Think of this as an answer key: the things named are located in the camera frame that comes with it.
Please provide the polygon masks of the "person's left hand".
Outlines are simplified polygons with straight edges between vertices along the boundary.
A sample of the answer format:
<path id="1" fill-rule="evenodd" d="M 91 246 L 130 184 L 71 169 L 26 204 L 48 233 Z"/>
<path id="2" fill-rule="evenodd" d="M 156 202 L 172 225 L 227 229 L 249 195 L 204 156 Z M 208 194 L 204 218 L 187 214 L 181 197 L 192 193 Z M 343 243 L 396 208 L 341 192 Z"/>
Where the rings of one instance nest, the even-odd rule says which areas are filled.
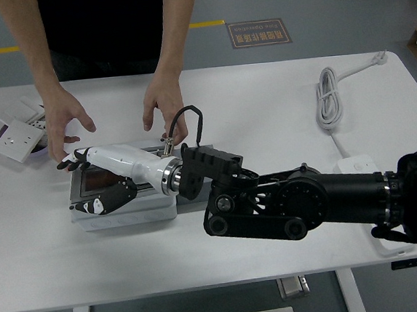
<path id="1" fill-rule="evenodd" d="M 143 100 L 144 130 L 149 131 L 152 128 L 154 111 L 158 109 L 164 119 L 164 134 L 162 137 L 171 137 L 173 145 L 181 144 L 188 136 L 188 127 L 183 114 L 177 120 L 174 120 L 176 114 L 183 108 L 178 77 L 155 74 L 147 87 Z"/>

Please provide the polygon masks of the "person's right hand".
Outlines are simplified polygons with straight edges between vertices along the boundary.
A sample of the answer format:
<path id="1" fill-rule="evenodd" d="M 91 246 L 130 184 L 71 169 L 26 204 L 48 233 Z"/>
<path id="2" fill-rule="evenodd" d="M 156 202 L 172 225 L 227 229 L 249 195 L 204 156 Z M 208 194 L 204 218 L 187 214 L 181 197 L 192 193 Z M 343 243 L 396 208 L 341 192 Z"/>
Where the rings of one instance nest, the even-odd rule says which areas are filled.
<path id="1" fill-rule="evenodd" d="M 88 132 L 95 132 L 97 127 L 83 105 L 59 84 L 40 89 L 39 94 L 44 105 L 49 155 L 59 163 L 68 155 L 64 145 L 80 141 L 80 137 L 66 134 L 72 120 L 77 120 Z"/>

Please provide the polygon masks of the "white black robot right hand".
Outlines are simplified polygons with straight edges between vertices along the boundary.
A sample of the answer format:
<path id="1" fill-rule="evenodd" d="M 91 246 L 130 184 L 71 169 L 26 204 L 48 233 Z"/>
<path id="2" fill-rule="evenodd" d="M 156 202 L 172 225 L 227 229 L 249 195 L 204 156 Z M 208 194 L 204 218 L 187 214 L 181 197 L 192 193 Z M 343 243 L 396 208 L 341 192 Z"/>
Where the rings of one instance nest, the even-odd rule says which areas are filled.
<path id="1" fill-rule="evenodd" d="M 76 149 L 68 154 L 57 169 L 70 171 L 94 165 L 123 177 L 99 196 L 75 204 L 73 209 L 83 213 L 107 215 L 135 199 L 138 185 L 148 183 L 165 196 L 178 193 L 171 187 L 174 171 L 180 167 L 175 156 L 161 158 L 130 145 L 102 145 Z"/>

